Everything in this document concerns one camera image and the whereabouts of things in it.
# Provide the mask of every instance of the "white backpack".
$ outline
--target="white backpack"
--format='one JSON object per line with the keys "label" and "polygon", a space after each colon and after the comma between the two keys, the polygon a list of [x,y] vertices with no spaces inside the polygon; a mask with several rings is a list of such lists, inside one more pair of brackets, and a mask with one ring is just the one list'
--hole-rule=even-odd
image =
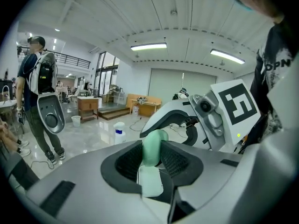
{"label": "white backpack", "polygon": [[46,52],[41,55],[36,52],[35,54],[37,61],[29,79],[26,79],[30,91],[36,95],[55,92],[57,67],[54,53]]}

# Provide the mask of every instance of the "railing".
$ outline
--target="railing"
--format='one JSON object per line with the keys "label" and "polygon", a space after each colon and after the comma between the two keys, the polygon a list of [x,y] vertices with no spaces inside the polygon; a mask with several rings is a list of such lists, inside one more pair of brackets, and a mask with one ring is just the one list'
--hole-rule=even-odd
{"label": "railing", "polygon": [[[22,49],[22,51],[18,52],[18,48],[17,48],[17,54],[18,54],[19,58],[25,58],[25,56],[30,54],[29,47],[21,47],[21,49]],[[56,57],[56,62],[65,63],[65,64],[69,64],[69,65],[75,65],[75,66],[79,66],[79,67],[83,67],[83,68],[87,68],[87,69],[89,68],[90,62],[87,60],[69,56],[69,55],[62,54],[62,53],[58,53],[55,51],[48,51],[48,52],[54,53],[54,55]]]}

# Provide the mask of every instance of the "wooden cabinet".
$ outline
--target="wooden cabinet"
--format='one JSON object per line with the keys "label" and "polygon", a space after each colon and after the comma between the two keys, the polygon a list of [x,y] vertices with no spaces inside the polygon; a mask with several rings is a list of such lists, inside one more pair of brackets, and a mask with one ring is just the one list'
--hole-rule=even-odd
{"label": "wooden cabinet", "polygon": [[78,99],[78,109],[81,120],[99,118],[98,107],[99,99],[93,97],[77,97]]}

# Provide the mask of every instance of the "green cylindrical object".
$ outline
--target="green cylindrical object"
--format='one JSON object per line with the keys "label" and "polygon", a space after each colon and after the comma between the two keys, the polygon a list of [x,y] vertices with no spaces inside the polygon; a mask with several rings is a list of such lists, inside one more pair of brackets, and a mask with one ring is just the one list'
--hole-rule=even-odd
{"label": "green cylindrical object", "polygon": [[159,163],[162,140],[168,140],[168,133],[164,130],[154,130],[144,139],[142,162],[145,166],[155,166]]}

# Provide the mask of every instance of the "ceiling light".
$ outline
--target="ceiling light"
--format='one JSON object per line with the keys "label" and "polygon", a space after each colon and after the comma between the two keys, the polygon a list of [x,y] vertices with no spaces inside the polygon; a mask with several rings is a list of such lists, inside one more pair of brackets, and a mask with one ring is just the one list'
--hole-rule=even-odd
{"label": "ceiling light", "polygon": [[157,49],[157,48],[167,48],[166,43],[145,44],[145,45],[131,47],[132,50],[145,50],[145,49]]}
{"label": "ceiling light", "polygon": [[228,59],[228,60],[237,62],[237,63],[239,63],[239,64],[244,64],[244,63],[245,63],[244,60],[242,60],[242,59],[240,59],[240,58],[238,58],[238,57],[232,56],[232,55],[230,55],[230,54],[228,54],[228,53],[225,53],[225,52],[223,52],[223,51],[219,51],[219,50],[212,49],[212,50],[211,50],[211,54],[212,54],[212,55],[216,55],[216,56],[221,56],[221,57],[226,58],[226,59]]}

